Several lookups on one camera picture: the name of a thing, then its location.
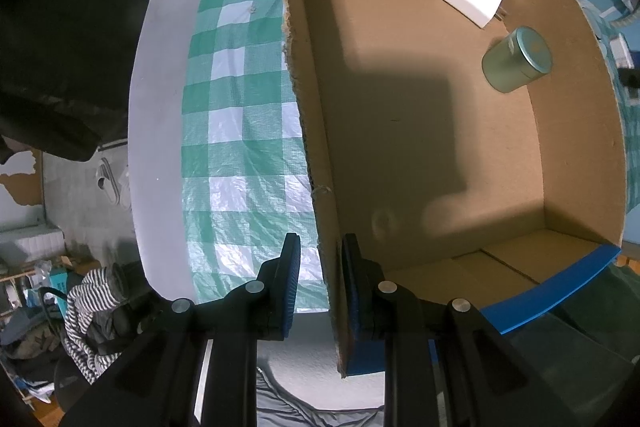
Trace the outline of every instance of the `metal tin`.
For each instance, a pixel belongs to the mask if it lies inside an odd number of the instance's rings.
[[[551,71],[551,52],[540,34],[520,26],[482,57],[482,72],[495,89],[511,92]]]

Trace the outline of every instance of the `cardboard box flap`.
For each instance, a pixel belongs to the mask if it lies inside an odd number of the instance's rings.
[[[503,0],[508,30],[545,39],[551,73],[527,86],[536,115],[550,229],[619,245],[625,222],[622,124],[609,72],[576,0]]]
[[[482,248],[482,251],[542,283],[597,247],[599,245],[592,241],[542,229],[509,241],[488,245]]]
[[[453,259],[385,271],[385,277],[409,288],[420,299],[441,304],[463,297],[476,308],[482,308],[499,300],[492,288],[480,282]]]
[[[481,251],[456,257],[454,261],[476,280],[489,285],[495,302],[509,299],[537,286],[535,281]]]
[[[526,292],[536,284],[483,252],[385,272],[419,298],[446,304],[459,297],[477,308]]]
[[[340,229],[364,256],[400,269],[544,227],[527,91],[482,74],[500,21],[442,0],[305,2]]]
[[[500,333],[507,333],[557,306],[596,277],[619,253],[619,247],[599,245],[542,284],[482,309],[482,315]]]
[[[344,295],[344,285],[341,282],[342,272],[338,253],[340,231],[338,228],[331,165],[326,136],[324,135],[322,108],[318,103],[320,95],[309,30],[306,24],[305,4],[304,0],[283,0],[283,3],[283,26],[287,39],[284,53],[300,110],[309,179],[312,186],[313,204],[318,226],[318,248],[322,275],[327,285],[331,302],[334,331],[345,335],[347,331],[346,309],[341,306],[344,303],[344,298],[342,297]],[[346,338],[340,339],[338,345],[346,345]]]

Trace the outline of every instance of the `blue tape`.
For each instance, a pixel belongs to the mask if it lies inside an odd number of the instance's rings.
[[[542,284],[480,311],[501,334],[508,333],[557,306],[604,270],[620,253],[619,247],[600,245],[569,268]],[[366,375],[385,370],[383,341],[356,342],[353,345],[347,375]]]
[[[500,333],[508,331],[540,317],[577,292],[620,253],[619,247],[600,245],[587,256],[573,263],[542,284],[480,311]]]

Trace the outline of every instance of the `clothes pile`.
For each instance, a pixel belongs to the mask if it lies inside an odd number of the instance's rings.
[[[126,280],[116,267],[91,270],[67,295],[62,343],[89,383],[94,383],[120,353],[101,354],[88,339],[92,338],[95,346],[115,336],[111,312],[127,298]]]

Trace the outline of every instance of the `metal screw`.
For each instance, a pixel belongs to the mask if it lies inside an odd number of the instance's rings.
[[[244,285],[244,289],[249,293],[260,293],[264,290],[264,282],[262,281],[249,281]]]
[[[471,309],[471,304],[466,299],[453,299],[451,305],[455,311],[460,313],[468,312]]]
[[[378,289],[382,293],[393,293],[398,289],[398,285],[391,281],[383,281],[378,283]]]
[[[171,303],[171,309],[175,313],[184,313],[191,308],[191,301],[189,299],[176,299]]]

